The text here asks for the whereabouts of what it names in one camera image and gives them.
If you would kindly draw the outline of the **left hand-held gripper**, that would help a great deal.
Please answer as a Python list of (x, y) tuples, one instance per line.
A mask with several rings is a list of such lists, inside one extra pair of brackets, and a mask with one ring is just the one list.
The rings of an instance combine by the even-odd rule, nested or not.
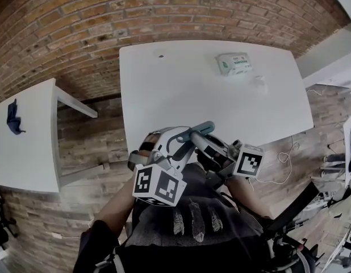
[(187, 184), (182, 171), (192, 153), (192, 133), (207, 135), (215, 130), (212, 121), (194, 127), (178, 126), (157, 130), (154, 144), (144, 142), (141, 150), (149, 148), (150, 154), (142, 156), (138, 150), (129, 155), (128, 167), (133, 171), (135, 181), (132, 195), (154, 206), (176, 206)]

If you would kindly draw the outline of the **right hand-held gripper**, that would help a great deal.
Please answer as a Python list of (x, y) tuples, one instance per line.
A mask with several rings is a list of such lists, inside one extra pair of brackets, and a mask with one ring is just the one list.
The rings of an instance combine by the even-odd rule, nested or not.
[(235, 140), (226, 144), (213, 135), (202, 135), (195, 131), (190, 140), (198, 149), (198, 161), (206, 171), (206, 184), (220, 188), (233, 176), (258, 177), (264, 157), (262, 148)]

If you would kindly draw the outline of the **person's left hand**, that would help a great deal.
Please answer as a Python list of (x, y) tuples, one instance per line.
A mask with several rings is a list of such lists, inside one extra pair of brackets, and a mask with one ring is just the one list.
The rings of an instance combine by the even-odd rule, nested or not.
[(146, 138), (144, 139), (144, 142), (148, 142), (148, 143), (156, 143), (160, 136), (162, 135), (162, 133), (156, 132), (156, 133), (149, 133)]

